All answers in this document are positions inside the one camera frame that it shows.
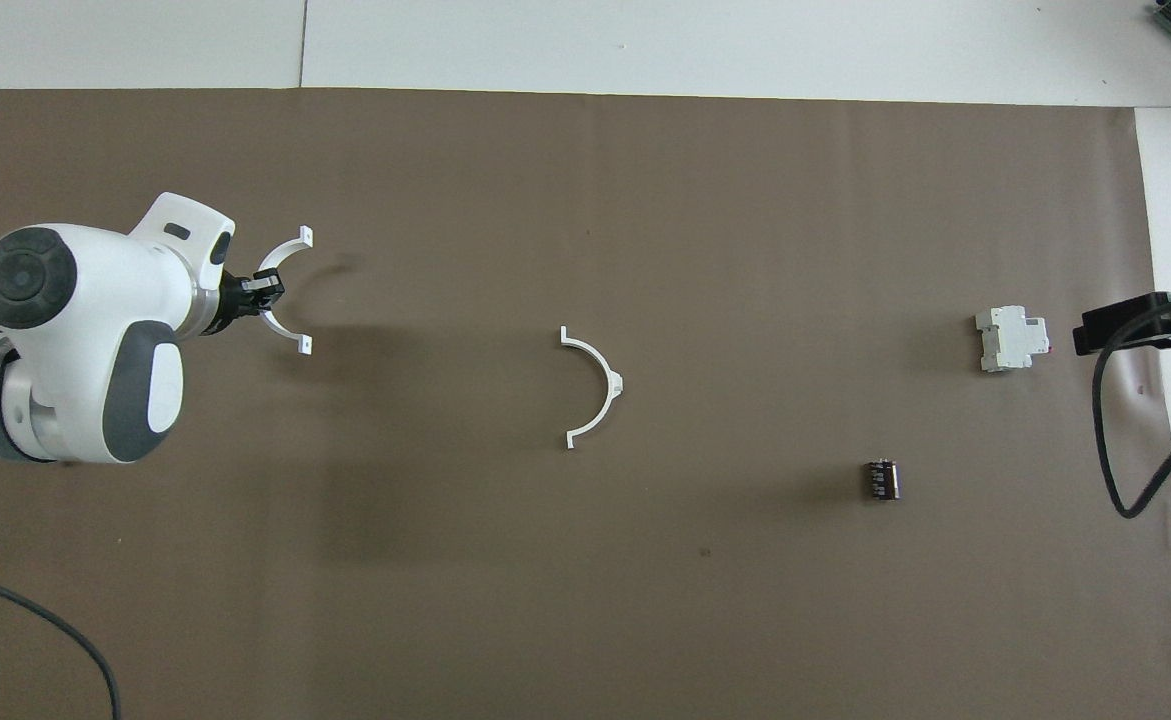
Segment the cable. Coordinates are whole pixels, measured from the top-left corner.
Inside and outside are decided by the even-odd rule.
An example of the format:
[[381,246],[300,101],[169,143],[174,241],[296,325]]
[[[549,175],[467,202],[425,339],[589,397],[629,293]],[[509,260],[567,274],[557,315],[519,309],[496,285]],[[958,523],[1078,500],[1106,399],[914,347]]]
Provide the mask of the cable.
[[1110,359],[1110,355],[1114,355],[1114,351],[1129,341],[1143,325],[1153,322],[1158,316],[1167,313],[1171,313],[1171,302],[1152,307],[1152,309],[1145,310],[1130,318],[1123,325],[1119,325],[1119,329],[1112,334],[1109,342],[1102,348],[1101,356],[1096,359],[1096,370],[1093,372],[1093,424],[1096,428],[1096,451],[1101,459],[1101,474],[1105,475],[1105,491],[1110,493],[1110,502],[1114,503],[1114,509],[1121,516],[1129,520],[1146,509],[1149,501],[1153,500],[1155,493],[1170,478],[1171,452],[1162,461],[1162,465],[1158,465],[1158,469],[1155,471],[1153,476],[1149,478],[1149,482],[1141,492],[1141,495],[1137,496],[1137,501],[1132,502],[1132,506],[1125,507],[1123,498],[1119,496],[1119,488],[1117,488],[1117,484],[1114,481],[1114,469],[1110,468],[1110,452],[1105,446],[1105,419],[1103,419],[1103,414],[1101,413],[1101,379],[1105,377],[1105,363]]
[[39,605],[35,601],[19,596],[19,594],[14,594],[4,587],[0,587],[0,597],[4,598],[4,601],[12,601],[18,605],[23,606],[23,609],[33,612],[39,618],[48,620],[50,624],[55,625],[61,633],[69,635],[69,637],[78,644],[78,647],[87,651],[87,654],[91,657],[96,667],[100,667],[101,674],[105,678],[105,688],[109,691],[110,718],[112,720],[119,720],[122,714],[119,713],[118,684],[114,680],[114,671],[110,670],[109,661],[105,661],[105,657],[96,650],[96,646],[83,637],[77,629],[74,629],[74,625],[70,625],[67,620],[61,620],[60,616],[55,615],[55,612],[50,610],[47,610],[46,606]]

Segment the capacitor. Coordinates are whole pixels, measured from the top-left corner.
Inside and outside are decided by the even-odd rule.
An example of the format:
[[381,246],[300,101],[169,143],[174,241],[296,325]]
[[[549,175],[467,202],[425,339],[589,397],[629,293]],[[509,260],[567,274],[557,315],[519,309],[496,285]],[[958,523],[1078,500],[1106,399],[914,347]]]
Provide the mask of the capacitor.
[[869,496],[874,500],[900,500],[900,475],[896,473],[896,462],[883,459],[865,464],[869,478]]

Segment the white curved bracket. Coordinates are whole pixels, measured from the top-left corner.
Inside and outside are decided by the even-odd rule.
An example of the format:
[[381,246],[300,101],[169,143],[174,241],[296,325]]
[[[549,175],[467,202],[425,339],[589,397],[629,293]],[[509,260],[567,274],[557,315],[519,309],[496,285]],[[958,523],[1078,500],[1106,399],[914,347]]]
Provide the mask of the white curved bracket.
[[[296,254],[296,252],[308,251],[310,247],[314,247],[314,231],[310,229],[310,225],[301,225],[300,236],[293,238],[293,240],[283,242],[283,245],[279,245],[274,251],[271,251],[269,255],[266,255],[265,260],[261,260],[261,266],[260,268],[256,268],[256,272],[278,268],[283,260],[292,258],[292,255]],[[289,331],[289,329],[283,328],[283,323],[278,322],[278,318],[275,318],[272,310],[265,310],[261,313],[261,320],[265,320],[265,324],[268,325],[272,331],[278,332],[280,336],[286,338],[296,341],[296,350],[301,355],[310,355],[314,352],[314,338],[307,336],[307,334],[293,332]]]
[[603,407],[598,411],[598,414],[595,414],[593,420],[581,425],[578,428],[567,430],[567,450],[571,450],[576,447],[576,436],[582,436],[594,430],[594,425],[600,424],[603,420],[603,414],[607,414],[607,411],[612,409],[612,400],[616,400],[616,397],[625,391],[625,378],[622,378],[621,373],[617,373],[616,370],[612,370],[611,365],[607,364],[603,354],[594,350],[594,345],[574,337],[567,337],[567,325],[559,325],[559,341],[566,347],[578,347],[581,350],[588,352],[590,357],[603,366],[603,375],[607,375],[607,397],[603,398]]

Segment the white semicircular part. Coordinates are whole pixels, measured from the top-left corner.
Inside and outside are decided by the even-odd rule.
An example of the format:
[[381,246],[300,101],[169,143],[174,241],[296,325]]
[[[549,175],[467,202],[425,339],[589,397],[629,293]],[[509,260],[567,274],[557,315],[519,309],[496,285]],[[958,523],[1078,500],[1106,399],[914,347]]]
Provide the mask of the white semicircular part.
[[598,425],[603,420],[603,416],[607,414],[607,411],[612,409],[612,400],[616,400],[616,397],[625,391],[625,378],[622,378],[621,373],[617,373],[616,370],[612,370],[611,365],[608,365],[603,354],[595,350],[594,345],[574,337],[567,337],[567,325],[559,325],[559,342],[562,342],[563,347],[576,347],[588,352],[590,357],[603,366],[603,375],[607,377],[607,396],[603,398],[603,407],[600,409],[598,414],[595,414],[593,420],[581,425],[578,428],[567,430],[567,450],[573,450],[576,447],[576,436],[582,436],[594,430],[594,425]]
[[156,433],[172,427],[182,414],[184,375],[182,351],[172,343],[155,348],[155,369],[150,373],[150,428]]
[[311,352],[314,352],[314,338],[307,336],[307,334],[293,332],[289,331],[289,329],[283,328],[283,323],[278,322],[273,311],[265,310],[261,313],[261,320],[265,320],[265,324],[269,325],[272,331],[278,332],[280,336],[286,338],[296,341],[296,350],[301,355],[311,355]]
[[[310,249],[310,247],[314,247],[314,231],[310,229],[310,225],[301,225],[300,234],[297,234],[296,238],[293,238],[293,240],[283,242],[283,245],[279,245],[274,251],[271,251],[269,255],[266,255],[265,260],[261,260],[261,266],[260,268],[256,268],[256,272],[278,268],[279,263],[282,263],[283,260],[292,258],[292,255],[296,254],[296,252]],[[286,338],[296,341],[296,350],[301,355],[310,355],[314,352],[314,338],[307,336],[307,334],[293,332],[289,331],[289,329],[283,328],[283,323],[278,322],[274,313],[271,313],[269,310],[261,313],[261,320],[265,320],[266,327],[268,327],[272,331],[278,332],[280,336]]]

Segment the white circuit breaker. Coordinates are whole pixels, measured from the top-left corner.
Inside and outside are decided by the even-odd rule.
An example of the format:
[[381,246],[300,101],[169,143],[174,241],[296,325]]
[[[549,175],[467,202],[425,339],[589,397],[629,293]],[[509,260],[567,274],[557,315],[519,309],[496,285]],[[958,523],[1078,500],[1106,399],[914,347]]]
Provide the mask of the white circuit breaker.
[[1047,323],[1042,318],[1027,318],[1021,306],[991,307],[977,315],[977,329],[984,344],[981,370],[987,373],[1029,368],[1034,364],[1032,355],[1052,351]]

